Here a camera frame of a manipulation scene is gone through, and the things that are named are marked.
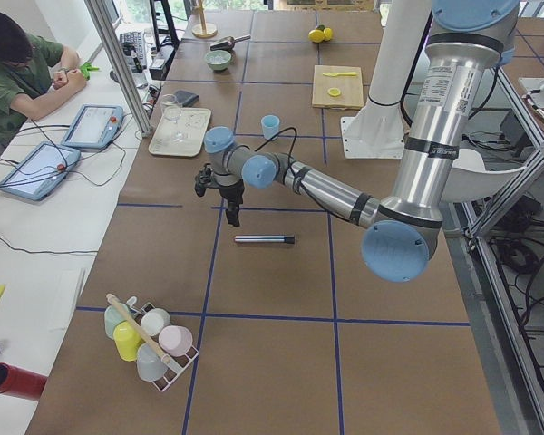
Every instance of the light blue tablet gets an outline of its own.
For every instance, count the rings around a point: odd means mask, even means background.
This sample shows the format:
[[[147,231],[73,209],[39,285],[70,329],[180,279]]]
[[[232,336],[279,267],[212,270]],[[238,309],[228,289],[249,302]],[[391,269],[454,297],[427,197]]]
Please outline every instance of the light blue tablet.
[[[123,120],[121,106],[84,104],[64,135],[61,145],[101,150],[111,143]]]
[[[76,149],[43,142],[2,180],[0,190],[39,201],[63,181],[80,157]]]

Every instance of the wooden cutting board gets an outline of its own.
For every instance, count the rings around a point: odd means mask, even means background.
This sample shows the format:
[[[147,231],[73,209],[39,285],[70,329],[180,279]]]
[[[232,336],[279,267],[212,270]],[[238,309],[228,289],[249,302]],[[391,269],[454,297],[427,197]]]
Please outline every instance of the wooden cutting board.
[[[323,73],[344,73],[355,71],[355,77],[327,77]],[[332,97],[330,88],[338,88],[341,94]],[[363,77],[357,66],[315,65],[312,87],[312,106],[344,109],[361,109],[364,106]]]

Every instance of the marker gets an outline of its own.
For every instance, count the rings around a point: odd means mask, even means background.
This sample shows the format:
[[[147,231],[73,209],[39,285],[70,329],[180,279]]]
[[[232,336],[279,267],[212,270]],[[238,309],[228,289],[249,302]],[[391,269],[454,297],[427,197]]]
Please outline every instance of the marker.
[[[294,245],[296,242],[295,236],[235,236],[236,243],[288,243]]]

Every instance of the white desk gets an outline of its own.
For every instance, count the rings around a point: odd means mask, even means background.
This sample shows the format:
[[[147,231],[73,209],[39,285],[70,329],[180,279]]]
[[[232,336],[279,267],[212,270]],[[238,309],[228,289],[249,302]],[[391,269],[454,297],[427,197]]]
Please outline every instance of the white desk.
[[[85,103],[121,105],[129,112],[119,84],[109,77],[111,67],[104,52],[93,65],[101,70],[91,73],[87,87],[38,122],[40,125],[70,124]],[[102,183],[119,167],[124,152],[121,169],[105,186],[95,187],[81,175],[71,173],[40,202],[26,202],[0,191],[0,237],[15,247],[30,250],[96,251],[141,139],[131,116],[126,117],[122,127],[125,131],[116,140],[122,150],[110,145],[96,155],[83,153],[83,158],[92,157],[75,168],[94,182]],[[64,131],[47,134],[60,141]],[[2,157],[20,161],[44,140],[39,130],[23,132]],[[10,170],[0,164],[0,181]],[[59,321],[59,329],[53,330],[53,316],[70,316],[75,290],[77,286],[82,288],[94,257],[94,254],[26,254],[15,252],[0,241],[0,284],[6,284],[0,301],[0,362],[46,375],[51,371],[68,325]],[[35,408],[36,402],[0,395],[0,435],[23,434]]]

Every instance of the hand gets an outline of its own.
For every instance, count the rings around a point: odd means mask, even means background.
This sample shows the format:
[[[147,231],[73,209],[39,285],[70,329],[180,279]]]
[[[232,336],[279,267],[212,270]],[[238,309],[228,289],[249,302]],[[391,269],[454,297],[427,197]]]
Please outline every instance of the hand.
[[[68,85],[72,86],[76,91],[80,91],[87,85],[87,79],[84,78],[81,70],[70,70],[66,74]]]
[[[59,70],[59,71],[54,73],[53,87],[55,89],[61,89],[68,82],[69,82],[69,80],[66,77],[66,71],[65,70]]]

